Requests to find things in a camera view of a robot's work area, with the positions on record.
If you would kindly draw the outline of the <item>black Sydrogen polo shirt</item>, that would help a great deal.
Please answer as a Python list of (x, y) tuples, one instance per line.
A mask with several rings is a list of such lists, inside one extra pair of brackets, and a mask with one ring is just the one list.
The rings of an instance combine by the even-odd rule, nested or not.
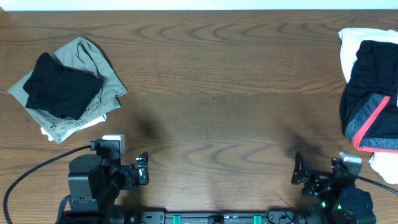
[(56, 118), (78, 120), (102, 85), (99, 78), (65, 67), (45, 52), (23, 85), (29, 95), (25, 107), (47, 111)]

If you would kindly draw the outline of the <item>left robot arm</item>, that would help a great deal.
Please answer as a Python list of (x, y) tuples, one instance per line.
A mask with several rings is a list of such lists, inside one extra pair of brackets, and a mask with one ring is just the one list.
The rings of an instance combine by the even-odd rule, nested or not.
[(143, 152), (135, 164), (122, 165), (122, 141), (97, 139), (90, 149), (93, 154), (69, 163), (70, 210), (59, 210), (57, 223), (140, 223), (137, 211), (114, 203), (122, 190), (149, 183), (149, 153)]

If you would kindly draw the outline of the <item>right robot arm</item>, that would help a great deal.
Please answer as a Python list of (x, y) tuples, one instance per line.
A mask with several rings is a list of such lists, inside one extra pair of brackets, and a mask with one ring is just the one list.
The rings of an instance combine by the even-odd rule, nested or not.
[(313, 169), (301, 153), (296, 153), (291, 183), (303, 184), (302, 194), (319, 199), (319, 203), (297, 212), (294, 223), (376, 223), (371, 194), (355, 185), (361, 163), (356, 154), (340, 152), (331, 160), (332, 171), (324, 172)]

